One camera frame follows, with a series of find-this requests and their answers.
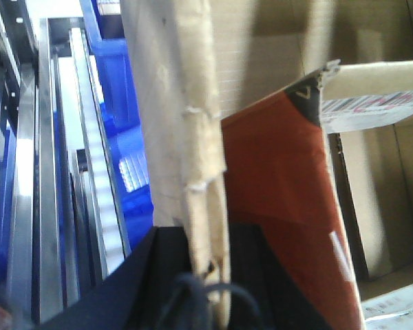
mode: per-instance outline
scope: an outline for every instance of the black bag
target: black bag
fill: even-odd
[[[121,330],[158,326],[161,330],[209,330],[203,326],[211,329],[215,325],[206,296],[215,290],[237,293],[232,298],[229,329],[256,329],[257,315],[251,314],[257,313],[264,329],[330,329],[277,262],[256,225],[232,225],[230,233],[233,283],[248,290],[255,301],[235,285],[205,288],[194,278],[181,277],[191,271],[183,229],[152,228],[101,285],[37,329]],[[198,289],[190,290],[190,285]],[[195,308],[202,301],[208,311],[206,322],[198,317],[199,309]],[[257,305],[259,311],[252,311]]]

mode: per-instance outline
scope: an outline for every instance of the cardboard box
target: cardboard box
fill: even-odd
[[[413,1],[124,0],[121,6],[154,221],[185,227],[195,272],[208,281],[229,279],[220,119],[331,58],[413,60]],[[226,301],[220,306],[224,324]]]
[[[363,318],[325,134],[342,132],[334,157],[353,208],[341,208],[354,214],[372,278],[413,262],[412,115],[413,61],[334,61],[222,121],[230,221],[261,225],[333,329],[361,329]]]

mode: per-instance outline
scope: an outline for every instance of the barcode label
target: barcode label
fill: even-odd
[[[323,101],[320,122],[327,133],[371,129],[413,115],[413,91]]]
[[[413,330],[413,284],[362,303],[367,330]]]

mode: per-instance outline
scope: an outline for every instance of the blue storage crate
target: blue storage crate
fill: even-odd
[[[125,38],[104,39],[100,26],[103,22],[100,20],[96,0],[80,2],[107,111],[113,115],[117,128],[137,126],[140,119]]]
[[[107,21],[99,14],[96,0],[80,1],[104,95],[100,109],[116,185],[134,249],[153,225],[153,204],[127,44],[121,37],[103,38]]]

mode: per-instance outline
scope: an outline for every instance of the cardboard flap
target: cardboard flap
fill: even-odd
[[[371,129],[413,115],[413,60],[341,65],[322,86],[320,122],[327,133]]]

